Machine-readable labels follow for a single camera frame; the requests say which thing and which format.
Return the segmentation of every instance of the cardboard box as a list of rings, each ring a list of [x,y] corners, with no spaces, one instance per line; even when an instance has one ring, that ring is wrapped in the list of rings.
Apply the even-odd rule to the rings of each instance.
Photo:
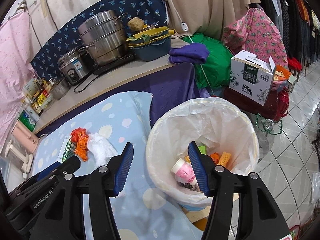
[[[266,63],[257,55],[242,50],[231,58],[229,87],[264,106],[275,71],[276,65],[271,57]]]
[[[294,85],[297,82],[297,78],[292,74],[288,79],[288,90],[289,93],[293,91]]]

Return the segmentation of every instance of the pink floral cloth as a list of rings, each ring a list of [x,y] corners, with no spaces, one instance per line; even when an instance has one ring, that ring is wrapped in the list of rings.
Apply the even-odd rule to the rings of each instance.
[[[224,27],[221,40],[234,54],[244,49],[265,62],[272,57],[276,65],[288,69],[281,35],[270,18],[258,8],[249,9],[240,20]]]
[[[22,87],[34,70],[30,64],[30,24],[20,12],[0,26],[0,149],[21,107]]]

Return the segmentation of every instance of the light blue tablecloth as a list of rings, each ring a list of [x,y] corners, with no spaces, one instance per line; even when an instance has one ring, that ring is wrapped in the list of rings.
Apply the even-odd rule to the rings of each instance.
[[[124,190],[110,198],[116,225],[122,240],[198,240],[202,231],[194,227],[177,203],[155,188],[149,178],[145,148],[150,133],[149,109],[152,94],[129,91],[113,95],[67,121],[38,147],[32,174],[56,162],[63,139],[75,128],[105,136],[121,153],[126,142],[134,147],[134,157]],[[95,159],[81,161],[75,176],[90,174]],[[84,223],[87,240],[93,240],[89,197],[84,195]]]

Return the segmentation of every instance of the white wall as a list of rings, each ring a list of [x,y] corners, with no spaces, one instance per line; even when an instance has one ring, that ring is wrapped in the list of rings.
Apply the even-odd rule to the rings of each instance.
[[[18,3],[22,0],[17,0],[10,9],[8,16],[12,16],[18,6]],[[52,13],[53,20],[55,21],[58,29],[65,25],[70,19],[78,15],[89,6],[97,3],[100,0],[48,0],[48,5]],[[40,0],[27,0],[29,13],[31,15],[32,23],[35,28],[36,34],[39,38],[41,45],[43,46],[49,38],[56,33],[56,28],[53,21],[51,20],[48,8],[47,17],[44,18]],[[30,48],[30,59],[37,54],[40,50],[40,45],[36,39],[36,35],[31,30],[31,48]]]

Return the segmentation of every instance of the plastic bag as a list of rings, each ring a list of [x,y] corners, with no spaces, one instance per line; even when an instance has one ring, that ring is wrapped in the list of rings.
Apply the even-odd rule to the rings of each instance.
[[[320,172],[312,173],[311,202],[315,204],[320,199]]]
[[[178,203],[191,207],[211,205],[212,198],[180,187],[171,168],[188,154],[197,141],[216,152],[231,153],[227,168],[247,175],[258,163],[259,144],[249,118],[222,98],[191,99],[171,109],[153,126],[148,138],[146,160],[153,183]]]

